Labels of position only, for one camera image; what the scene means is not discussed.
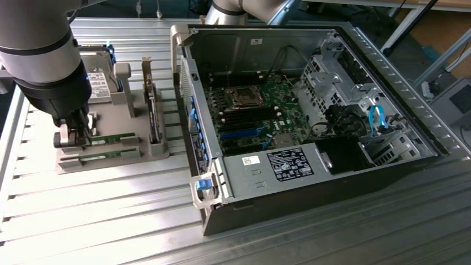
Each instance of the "cpu socket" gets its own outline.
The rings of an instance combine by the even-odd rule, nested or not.
[[[253,108],[262,104],[262,97],[256,86],[229,88],[226,93],[232,99],[232,109]]]

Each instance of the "white label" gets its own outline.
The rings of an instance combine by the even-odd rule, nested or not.
[[[90,145],[103,145],[105,141],[103,140],[98,140],[98,141],[91,141]]]
[[[241,158],[244,166],[260,163],[258,156],[246,156]]]
[[[87,73],[87,80],[90,84],[89,98],[109,97],[109,88],[103,73]]]
[[[262,39],[250,39],[250,45],[260,45],[262,42]]]
[[[105,159],[105,156],[94,156],[94,157],[82,158],[82,159],[79,159],[79,161],[83,162],[83,161],[98,160],[98,159]]]

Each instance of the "barcode sticker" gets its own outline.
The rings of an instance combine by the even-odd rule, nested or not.
[[[89,98],[109,97],[109,88],[103,73],[87,73],[87,80],[90,84]]]
[[[260,163],[260,159],[258,156],[248,156],[241,158],[241,162],[244,163],[244,166],[248,166]]]

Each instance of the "metal bracket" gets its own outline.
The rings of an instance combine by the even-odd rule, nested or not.
[[[176,73],[176,47],[185,45],[192,33],[186,24],[174,24],[169,28],[169,53],[172,54],[172,73]]]
[[[221,200],[221,192],[218,192],[218,195],[216,198],[210,199],[210,200],[200,200],[198,196],[197,196],[197,191],[196,191],[196,182],[200,181],[201,179],[209,179],[212,181],[213,177],[212,177],[213,173],[212,172],[208,172],[208,173],[204,173],[202,175],[200,176],[194,176],[194,177],[190,177],[189,179],[189,190],[190,190],[190,196],[193,198],[193,205],[196,208],[198,209],[204,209],[217,203],[221,203],[222,200]]]

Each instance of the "blue cable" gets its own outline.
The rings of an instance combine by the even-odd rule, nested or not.
[[[389,128],[388,123],[385,122],[384,119],[384,110],[382,107],[378,105],[372,105],[369,108],[369,116],[368,116],[368,121],[369,121],[369,128],[370,128],[370,137],[373,137],[373,132],[374,132],[374,125],[373,125],[373,117],[374,117],[374,109],[377,108],[377,111],[380,113],[380,122],[378,124],[384,126],[384,128]]]

